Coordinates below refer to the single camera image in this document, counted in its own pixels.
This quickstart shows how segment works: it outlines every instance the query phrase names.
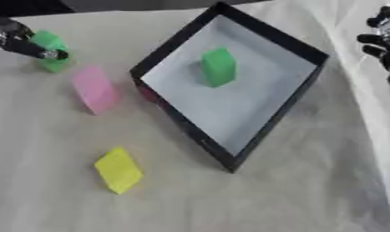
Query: cube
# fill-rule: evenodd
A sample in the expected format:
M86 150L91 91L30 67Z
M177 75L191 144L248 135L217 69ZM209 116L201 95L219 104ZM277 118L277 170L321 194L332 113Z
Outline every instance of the cube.
M83 103L95 115L109 110L120 100L119 93L97 65L88 66L78 72L72 82Z
M236 78L236 61L224 47L204 53L201 66L210 87L219 87Z
M116 147L95 163L106 185L121 195L142 178L142 172L123 147Z
M61 38L47 31L38 31L30 41L48 50L58 49L68 52L68 48ZM40 59L38 62L48 71L58 73L71 66L73 64L73 59L70 55L70 57L63 60Z

